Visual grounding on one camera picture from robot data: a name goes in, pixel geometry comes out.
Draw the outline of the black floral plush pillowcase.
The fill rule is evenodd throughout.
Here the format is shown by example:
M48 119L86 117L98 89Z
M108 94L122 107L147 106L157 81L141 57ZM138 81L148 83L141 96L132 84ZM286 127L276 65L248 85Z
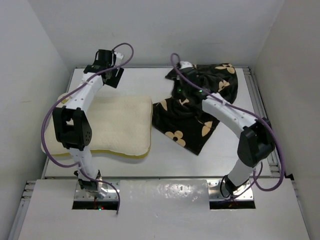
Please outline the black floral plush pillowcase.
M194 65L187 79L197 86L220 94L234 103L238 94L238 77L230 63ZM174 142L199 155L219 124L214 116L192 106L182 95L180 81L175 70L165 78L174 81L171 97L153 104L152 125Z

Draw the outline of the cream pillow with yellow edge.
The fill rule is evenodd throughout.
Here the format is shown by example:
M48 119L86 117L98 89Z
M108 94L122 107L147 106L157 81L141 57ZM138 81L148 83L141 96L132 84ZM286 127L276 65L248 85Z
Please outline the cream pillow with yellow edge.
M151 148L152 99L146 95L96 96L86 115L93 155L144 158Z

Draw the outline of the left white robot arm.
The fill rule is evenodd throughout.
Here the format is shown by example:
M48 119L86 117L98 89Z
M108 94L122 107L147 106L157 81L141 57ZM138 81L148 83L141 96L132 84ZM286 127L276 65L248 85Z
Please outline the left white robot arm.
M93 64L88 65L82 75L78 90L61 107L52 112L55 137L77 164L75 175L82 190L99 195L103 183L100 171L94 166L89 144L93 131L87 112L103 85L116 88L124 69L119 65L124 56L115 50L97 51Z

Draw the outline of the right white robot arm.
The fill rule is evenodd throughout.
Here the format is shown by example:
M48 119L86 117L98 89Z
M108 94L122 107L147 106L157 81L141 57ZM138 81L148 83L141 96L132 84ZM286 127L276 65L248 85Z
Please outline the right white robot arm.
M238 159L220 183L222 196L232 198L235 191L249 180L262 160L275 149L271 126L267 119L232 105L208 85L201 87L200 78L196 76L196 70L190 63L182 62L174 70L177 79L173 95L184 96L193 109L212 115L238 138Z

